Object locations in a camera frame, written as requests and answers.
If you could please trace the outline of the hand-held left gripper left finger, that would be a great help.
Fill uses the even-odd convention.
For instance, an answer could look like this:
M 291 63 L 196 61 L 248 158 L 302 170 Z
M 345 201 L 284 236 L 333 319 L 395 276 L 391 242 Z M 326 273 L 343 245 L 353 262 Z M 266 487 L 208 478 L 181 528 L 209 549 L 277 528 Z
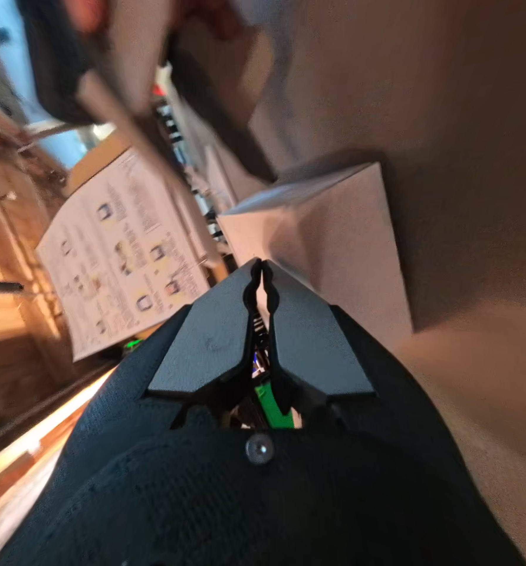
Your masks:
M 149 392 L 197 394 L 214 383 L 251 381 L 261 271 L 261 259 L 254 258 L 193 303 Z

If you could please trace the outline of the printed instruction sheet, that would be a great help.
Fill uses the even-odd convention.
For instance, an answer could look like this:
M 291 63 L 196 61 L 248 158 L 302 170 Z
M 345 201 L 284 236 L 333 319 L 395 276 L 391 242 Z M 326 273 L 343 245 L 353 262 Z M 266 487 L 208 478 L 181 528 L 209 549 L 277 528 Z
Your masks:
M 132 150 L 68 197 L 36 252 L 74 362 L 168 320 L 210 288 L 163 180 Z

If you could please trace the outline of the green plastic bin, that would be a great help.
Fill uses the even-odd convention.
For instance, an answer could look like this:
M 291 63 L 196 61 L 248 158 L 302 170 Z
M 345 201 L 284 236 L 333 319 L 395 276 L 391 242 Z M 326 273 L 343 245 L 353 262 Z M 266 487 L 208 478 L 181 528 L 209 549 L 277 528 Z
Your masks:
M 255 393 L 270 428 L 294 429 L 292 412 L 283 414 L 277 405 L 269 382 L 255 387 Z

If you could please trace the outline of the white cardboard mailer box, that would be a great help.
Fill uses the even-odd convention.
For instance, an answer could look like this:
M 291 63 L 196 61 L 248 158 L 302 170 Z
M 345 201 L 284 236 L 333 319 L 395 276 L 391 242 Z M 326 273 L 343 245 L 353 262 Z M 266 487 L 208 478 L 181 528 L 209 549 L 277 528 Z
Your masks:
M 263 190 L 218 217 L 238 266 L 272 260 L 395 354 L 413 334 L 381 165 Z

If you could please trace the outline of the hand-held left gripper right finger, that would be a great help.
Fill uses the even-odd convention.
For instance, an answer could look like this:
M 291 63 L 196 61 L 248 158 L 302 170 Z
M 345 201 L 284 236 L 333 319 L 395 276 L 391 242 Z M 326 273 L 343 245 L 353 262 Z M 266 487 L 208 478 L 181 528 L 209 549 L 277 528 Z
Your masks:
M 269 312 L 269 362 L 282 412 L 311 412 L 376 396 L 330 304 L 271 260 L 262 283 Z

